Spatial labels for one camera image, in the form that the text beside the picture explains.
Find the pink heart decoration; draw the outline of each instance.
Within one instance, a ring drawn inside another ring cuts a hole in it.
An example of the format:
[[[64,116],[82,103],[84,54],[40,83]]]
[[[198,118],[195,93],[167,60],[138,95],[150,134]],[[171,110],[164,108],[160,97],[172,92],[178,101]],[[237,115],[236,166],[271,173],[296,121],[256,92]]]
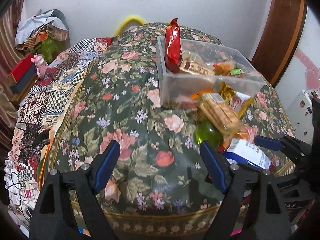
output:
[[[313,71],[311,69],[306,70],[306,84],[308,90],[319,90],[320,80],[319,80],[319,69],[318,71]]]

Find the yellow pipe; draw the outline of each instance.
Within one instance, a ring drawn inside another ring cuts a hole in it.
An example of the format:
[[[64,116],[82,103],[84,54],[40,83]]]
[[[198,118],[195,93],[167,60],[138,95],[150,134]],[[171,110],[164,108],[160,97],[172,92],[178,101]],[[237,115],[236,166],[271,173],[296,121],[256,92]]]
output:
[[[117,28],[117,30],[113,36],[116,37],[119,34],[121,34],[123,32],[124,28],[131,22],[136,22],[139,25],[144,25],[147,23],[144,19],[142,19],[138,15],[130,15],[122,21],[122,23],[119,25],[119,27]]]

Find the green bottle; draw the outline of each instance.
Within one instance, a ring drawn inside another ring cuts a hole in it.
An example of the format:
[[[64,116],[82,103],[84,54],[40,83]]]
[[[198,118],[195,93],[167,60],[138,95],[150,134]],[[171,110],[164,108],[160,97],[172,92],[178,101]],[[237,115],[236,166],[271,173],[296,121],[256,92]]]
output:
[[[200,122],[194,132],[194,140],[200,144],[204,140],[208,140],[214,149],[218,149],[221,142],[223,142],[223,136],[215,128],[215,126],[206,119]]]

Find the floral bedspread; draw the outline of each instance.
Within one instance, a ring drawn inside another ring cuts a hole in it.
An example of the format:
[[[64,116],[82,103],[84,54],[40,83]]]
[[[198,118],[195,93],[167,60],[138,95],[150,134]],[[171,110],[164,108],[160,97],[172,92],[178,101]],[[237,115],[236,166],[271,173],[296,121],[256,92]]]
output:
[[[206,231],[223,199],[204,181],[207,170],[193,140],[189,110],[161,107],[156,69],[156,37],[166,25],[147,24],[125,32],[88,67],[62,125],[45,172],[74,171],[102,153],[111,140],[121,153],[98,201],[115,230],[154,236]],[[181,37],[221,44],[198,30],[181,27]],[[265,85],[242,118],[250,140],[258,134],[293,135],[271,85]],[[293,164],[281,153],[263,149],[278,175]],[[84,226],[76,195],[77,221]]]

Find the bed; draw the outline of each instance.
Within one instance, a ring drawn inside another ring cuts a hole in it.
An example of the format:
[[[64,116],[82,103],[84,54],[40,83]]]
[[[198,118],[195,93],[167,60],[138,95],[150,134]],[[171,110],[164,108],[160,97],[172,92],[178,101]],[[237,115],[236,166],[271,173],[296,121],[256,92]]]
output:
[[[113,229],[125,237],[129,233],[159,237],[200,234],[212,223],[223,199],[204,181],[207,171],[193,140],[196,125],[191,112],[180,106],[160,106],[156,37],[164,36],[166,26],[152,23],[128,30],[110,46],[105,39],[77,43],[50,65],[45,79],[23,102],[27,110],[19,111],[20,122],[27,127],[20,137],[32,134],[32,140],[57,123],[51,148],[41,162],[42,145],[37,150],[31,147],[28,153],[15,153],[17,164],[28,166],[30,159],[35,159],[33,173],[40,177],[39,186],[51,169],[74,171],[102,153],[111,140],[120,143],[117,165],[97,199]],[[180,31],[184,39],[221,44],[195,29],[181,26]],[[74,74],[72,81],[69,74]],[[63,82],[71,85],[63,87]],[[37,105],[31,103],[31,97],[39,98]],[[32,118],[28,116],[31,110],[36,113]],[[294,136],[268,82],[241,121],[251,141],[256,135]],[[22,144],[20,139],[14,145],[21,148]],[[294,164],[284,154],[263,151],[275,165],[276,176],[293,171]],[[76,194],[70,195],[77,223],[85,228]]]

